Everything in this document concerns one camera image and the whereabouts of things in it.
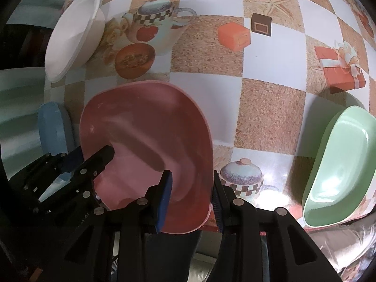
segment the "printed starfish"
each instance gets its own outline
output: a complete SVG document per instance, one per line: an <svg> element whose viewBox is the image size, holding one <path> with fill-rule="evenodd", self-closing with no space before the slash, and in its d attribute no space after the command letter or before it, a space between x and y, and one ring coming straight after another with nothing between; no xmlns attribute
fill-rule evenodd
<svg viewBox="0 0 376 282"><path fill-rule="evenodd" d="M250 0L250 2L253 3L259 3L259 4L267 4L268 8L266 9L266 16L270 16L275 9L283 12L286 16L288 16L291 20L294 20L291 13L287 10L286 7L284 7L282 4L286 3L290 0Z"/></svg>

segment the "orange cube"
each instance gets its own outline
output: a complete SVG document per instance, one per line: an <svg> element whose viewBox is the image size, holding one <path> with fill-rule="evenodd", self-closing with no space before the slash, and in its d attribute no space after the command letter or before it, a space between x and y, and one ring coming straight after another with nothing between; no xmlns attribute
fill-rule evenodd
<svg viewBox="0 0 376 282"><path fill-rule="evenodd" d="M251 44L251 31L238 23L230 22L218 28L218 41L237 52Z"/></svg>

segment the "printed gift box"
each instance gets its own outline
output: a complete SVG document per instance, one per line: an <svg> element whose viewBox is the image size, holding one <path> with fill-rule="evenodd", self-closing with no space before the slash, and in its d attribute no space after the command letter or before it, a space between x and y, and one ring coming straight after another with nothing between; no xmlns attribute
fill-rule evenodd
<svg viewBox="0 0 376 282"><path fill-rule="evenodd" d="M331 94L365 87L356 50L346 41L338 49L315 47Z"/></svg>

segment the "brown box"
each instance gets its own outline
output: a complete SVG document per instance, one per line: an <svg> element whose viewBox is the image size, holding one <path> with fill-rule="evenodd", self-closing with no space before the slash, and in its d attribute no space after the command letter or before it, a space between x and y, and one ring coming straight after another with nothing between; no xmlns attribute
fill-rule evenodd
<svg viewBox="0 0 376 282"><path fill-rule="evenodd" d="M271 36L271 17L253 13L251 18L251 31Z"/></svg>

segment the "red gift box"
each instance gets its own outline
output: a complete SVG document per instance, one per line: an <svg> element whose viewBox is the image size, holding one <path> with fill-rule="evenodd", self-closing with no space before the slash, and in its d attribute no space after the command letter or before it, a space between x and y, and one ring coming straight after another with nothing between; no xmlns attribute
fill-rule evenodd
<svg viewBox="0 0 376 282"><path fill-rule="evenodd" d="M340 65L338 51L325 47L315 47L315 51L323 67L324 76L331 94L365 87L364 75L360 68L360 73L354 77L349 68L346 69ZM333 63L337 61L338 66L325 67L322 65L323 60L333 60Z"/></svg>

